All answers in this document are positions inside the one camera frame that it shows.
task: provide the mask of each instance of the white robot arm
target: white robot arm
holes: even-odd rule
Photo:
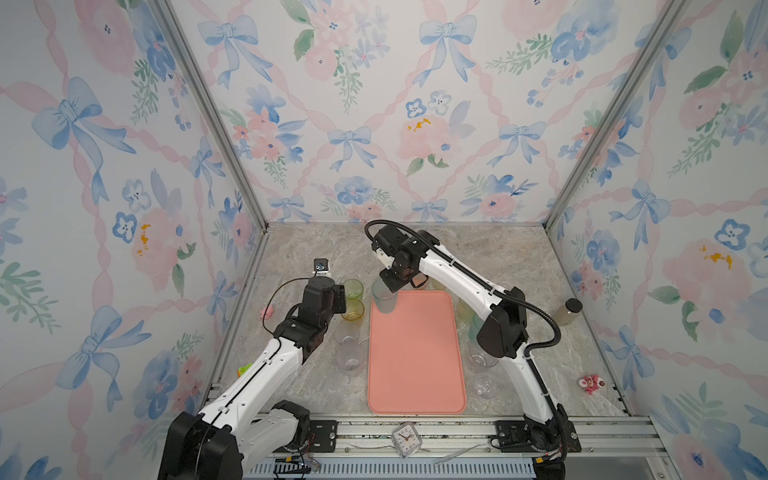
[[[369,228],[375,224],[385,226],[372,236]],[[568,417],[548,392],[531,356],[531,350],[559,341],[560,331],[551,318],[525,302],[525,295],[517,288],[505,290],[459,263],[424,230],[417,233],[399,223],[374,220],[366,225],[366,235],[385,267],[379,276],[391,291],[412,283],[414,276],[424,273],[486,319],[478,343],[499,358],[514,383],[522,401],[531,446],[542,453],[543,459],[564,459],[567,449],[563,448],[563,432]],[[525,309],[553,326],[553,340],[528,344]],[[283,400],[267,417],[257,422],[253,419],[277,388],[320,345],[333,314],[345,310],[343,286],[326,275],[311,278],[302,303],[288,312],[275,329],[274,338],[243,376],[197,416],[182,412],[174,420],[168,430],[158,479],[242,478],[243,472],[279,447],[305,452],[308,410]]]

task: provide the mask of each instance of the wall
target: wall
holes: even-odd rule
[[[766,17],[693,0],[551,231],[686,480],[768,478]]]
[[[0,44],[0,478],[150,478],[255,228],[143,2],[3,2]]]
[[[663,2],[172,0],[272,221],[543,220]]]

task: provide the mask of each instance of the gray vent grille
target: gray vent grille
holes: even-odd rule
[[[433,465],[430,458],[318,458],[319,470],[306,478],[536,478],[529,458],[454,458]],[[256,465],[243,478],[300,478],[284,474],[296,465],[271,458]]]

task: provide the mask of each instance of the wire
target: wire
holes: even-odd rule
[[[287,281],[287,282],[285,282],[283,285],[280,285],[280,286],[278,286],[278,287],[277,287],[277,290],[275,290],[275,293],[273,293],[273,294],[272,294],[272,296],[270,297],[270,301],[266,303],[266,308],[264,309],[264,314],[261,316],[261,326],[262,326],[262,327],[263,327],[263,328],[264,328],[264,329],[265,329],[267,332],[269,332],[269,333],[270,333],[270,335],[274,335],[274,334],[275,334],[275,332],[273,332],[272,330],[268,329],[268,328],[266,327],[266,325],[264,325],[264,320],[266,320],[266,311],[270,309],[270,304],[272,303],[272,300],[275,298],[275,295],[277,295],[277,292],[279,292],[281,288],[283,288],[285,285],[287,285],[287,284],[289,284],[289,283],[291,283],[291,282],[295,282],[295,281],[297,281],[297,280],[309,280],[310,278],[311,278],[311,277],[309,277],[309,276],[303,276],[303,277],[301,277],[301,278],[294,278],[293,280],[288,280],[288,281]]]
[[[563,462],[565,460],[565,456],[568,453],[568,449],[563,449],[563,445],[567,445],[565,441],[565,425],[563,425],[563,422],[561,421],[560,415],[558,414],[557,409],[554,407],[554,402],[552,402],[551,395],[549,394],[549,391],[547,390],[547,386],[544,383],[544,380],[541,377],[541,374],[539,373],[538,369],[536,368],[536,364],[533,362],[533,359],[531,358],[531,351],[535,349],[543,349],[548,348],[551,346],[555,346],[558,343],[560,343],[560,339],[562,338],[562,334],[560,332],[560,327],[557,323],[550,317],[544,310],[538,308],[533,303],[528,303],[525,300],[520,300],[519,298],[514,298],[513,296],[507,295],[506,293],[499,292],[496,290],[492,285],[489,285],[485,280],[483,280],[480,276],[476,275],[474,272],[472,272],[469,268],[462,265],[460,262],[458,262],[455,258],[451,257],[447,253],[443,252],[439,248],[432,245],[431,242],[427,241],[419,232],[416,232],[410,227],[407,227],[403,225],[402,223],[394,222],[392,220],[371,220],[368,223],[366,223],[364,227],[364,231],[366,232],[366,236],[369,240],[371,240],[372,243],[376,243],[376,240],[373,238],[373,235],[370,233],[370,227],[373,225],[392,225],[394,227],[397,227],[398,229],[410,233],[414,238],[424,243],[429,249],[433,252],[435,252],[439,257],[441,257],[446,262],[449,262],[449,264],[456,269],[458,269],[460,272],[464,273],[466,276],[474,280],[478,285],[480,285],[482,288],[486,289],[487,291],[493,293],[493,295],[496,295],[497,297],[507,300],[511,303],[514,303],[515,305],[522,306],[527,310],[531,310],[536,315],[539,315],[544,321],[549,324],[549,326],[552,328],[553,337],[551,340],[548,340],[546,342],[537,342],[537,343],[531,343],[530,345],[525,347],[525,350],[523,350],[523,358],[525,358],[525,361],[528,363],[528,366],[531,367],[531,371],[534,373],[534,376],[536,377],[536,381],[539,385],[539,388],[541,389],[541,392],[544,394],[544,397],[547,399],[547,404],[549,406],[549,409],[552,411],[552,416],[554,417],[554,421],[558,426],[558,429],[560,430],[561,434],[561,454],[562,457],[559,458],[559,462]]]

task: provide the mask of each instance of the alarm clock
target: alarm clock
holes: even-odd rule
[[[422,437],[417,433],[415,425],[405,422],[392,432],[392,443],[403,458],[408,457],[422,446]]]

